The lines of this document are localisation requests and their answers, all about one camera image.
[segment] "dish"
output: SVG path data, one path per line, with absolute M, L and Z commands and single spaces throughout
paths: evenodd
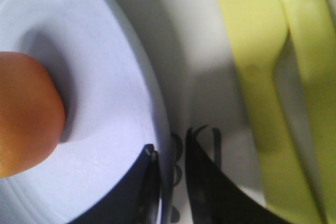
M 38 166 L 0 180 L 0 220 L 66 223 L 128 171 L 145 144 L 159 152 L 162 218 L 172 145 L 159 87 L 114 0 L 0 0 L 0 50 L 40 61 L 65 103 L 61 142 Z

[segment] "yellow handle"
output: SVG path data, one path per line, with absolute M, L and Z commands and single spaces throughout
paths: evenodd
M 268 209 L 292 223 L 321 223 L 282 113 L 272 72 L 240 67 L 240 84 L 258 149 Z
M 267 207 L 295 224 L 322 223 L 273 81 L 287 37 L 278 0 L 218 0 L 255 137 Z
M 336 223 L 336 35 L 326 0 L 284 0 L 328 223 Z

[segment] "white plate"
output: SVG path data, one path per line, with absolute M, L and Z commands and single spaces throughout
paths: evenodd
M 147 143 L 159 151 L 169 205 L 165 109 L 144 50 L 114 0 L 0 0 L 0 51 L 39 60 L 67 110 L 52 155 L 0 180 L 1 224 L 69 222 L 113 188 Z
M 213 157 L 211 128 L 219 129 L 222 171 L 247 195 L 264 205 L 253 136 L 217 0 L 117 1 L 152 62 L 173 133 L 184 144 L 189 127 L 208 125 L 199 137 L 203 148 Z M 330 3 L 336 10 L 336 0 Z M 296 83 L 293 48 L 289 45 L 284 52 L 284 61 L 287 60 L 290 67 L 287 73 L 281 74 L 286 74 L 289 83 Z M 184 154 L 177 166 L 183 172 Z M 172 223 L 190 224 L 192 216 L 184 172 L 177 182 Z

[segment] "orange fruit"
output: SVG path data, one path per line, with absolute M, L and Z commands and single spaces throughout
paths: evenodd
M 0 177 L 45 160 L 64 123 L 62 100 L 45 68 L 28 55 L 0 52 Z

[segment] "yellow plastic utensil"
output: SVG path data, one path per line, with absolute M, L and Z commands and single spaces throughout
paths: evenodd
M 297 54 L 328 223 L 336 223 L 336 35 L 327 0 L 281 0 Z
M 218 2 L 254 132 L 267 208 L 291 223 L 322 223 L 274 83 L 288 33 L 282 5 L 279 0 Z

